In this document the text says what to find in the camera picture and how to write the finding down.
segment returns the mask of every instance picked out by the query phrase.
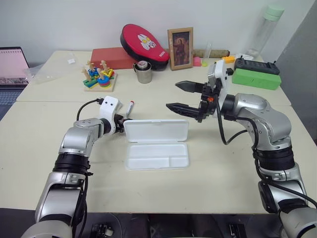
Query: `white sticker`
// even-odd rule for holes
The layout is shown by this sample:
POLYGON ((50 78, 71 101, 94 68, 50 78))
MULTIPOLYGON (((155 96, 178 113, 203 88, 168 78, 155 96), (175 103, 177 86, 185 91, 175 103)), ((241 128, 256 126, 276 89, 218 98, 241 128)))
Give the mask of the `white sticker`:
POLYGON ((75 63, 75 60, 74 60, 74 59, 69 59, 69 60, 68 60, 68 63, 69 63, 69 64, 75 63))

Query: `white wall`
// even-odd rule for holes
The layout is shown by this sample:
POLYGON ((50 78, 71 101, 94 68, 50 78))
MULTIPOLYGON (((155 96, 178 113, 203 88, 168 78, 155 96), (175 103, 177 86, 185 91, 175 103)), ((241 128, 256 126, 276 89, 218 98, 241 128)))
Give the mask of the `white wall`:
MULTIPOLYGON (((274 0, 1 0, 0 47, 21 46, 30 63, 55 50, 120 46, 125 24, 149 30, 167 48, 167 29, 194 27, 194 48, 245 49, 274 0)), ((278 58, 314 0, 281 0, 286 11, 264 49, 278 58)))

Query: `red box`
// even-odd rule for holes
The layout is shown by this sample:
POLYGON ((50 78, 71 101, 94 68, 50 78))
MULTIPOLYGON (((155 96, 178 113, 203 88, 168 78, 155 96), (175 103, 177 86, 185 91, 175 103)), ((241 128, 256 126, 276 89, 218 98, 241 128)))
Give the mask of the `red box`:
POLYGON ((94 63, 95 67, 103 69, 103 66, 100 65, 102 60, 113 69, 133 68, 132 65, 137 62, 122 47, 93 49, 91 63, 94 63))

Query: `plastic bag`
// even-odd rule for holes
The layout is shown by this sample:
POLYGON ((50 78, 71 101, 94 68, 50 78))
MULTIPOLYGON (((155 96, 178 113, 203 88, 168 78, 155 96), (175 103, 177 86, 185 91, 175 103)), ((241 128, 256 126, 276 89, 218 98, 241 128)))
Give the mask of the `plastic bag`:
POLYGON ((67 53, 61 57, 52 57, 47 63, 25 69, 24 72, 29 83, 45 83, 80 68, 81 65, 78 63, 77 57, 73 53, 67 53))

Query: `white table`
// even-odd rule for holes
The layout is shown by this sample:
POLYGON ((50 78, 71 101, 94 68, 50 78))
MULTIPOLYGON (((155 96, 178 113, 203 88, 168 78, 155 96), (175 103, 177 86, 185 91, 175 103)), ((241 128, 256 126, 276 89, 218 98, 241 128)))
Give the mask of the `white table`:
MULTIPOLYGON (((46 68, 55 68, 58 65, 58 59, 62 59, 69 52, 56 51, 47 63, 43 66, 46 68)), ((79 64, 85 65, 91 58, 91 52, 73 52, 79 64)), ((184 104, 198 104, 200 94, 188 93, 175 86, 175 83, 183 80, 190 80, 204 83, 207 81, 207 71, 209 67, 193 67, 190 69, 171 71, 169 66, 162 72, 153 72, 151 83, 141 84, 137 82, 137 76, 132 69, 116 70, 118 73, 117 82, 112 93, 103 92, 85 92, 83 80, 85 76, 81 69, 71 72, 59 79, 42 83, 28 85, 18 101, 25 102, 87 102, 97 97, 110 95, 119 98, 126 103, 131 100, 137 104, 146 100, 149 104, 160 101, 161 104, 180 102, 184 104)), ((291 103, 284 94, 283 90, 278 87, 277 90, 265 90, 244 85, 230 83, 230 94, 249 93, 256 94, 266 98, 273 106, 290 106, 291 103)))
MULTIPOLYGON (((35 209, 61 140, 81 105, 17 102, 0 121, 0 207, 35 209)), ((308 195, 317 199, 317 147, 290 106, 274 108, 292 122, 295 160, 308 195)), ((81 118, 95 117, 98 112, 99 105, 89 105, 81 118)), ((136 104, 131 118, 184 119, 159 101, 136 104)), ((124 134, 97 141, 90 157, 94 175, 89 180, 88 211, 266 213, 259 196, 249 136, 240 135, 225 146, 215 119, 208 118, 203 123, 188 120, 190 166, 184 170, 127 171, 124 134)), ((242 129, 229 121, 224 121, 224 128, 227 138, 242 129)))

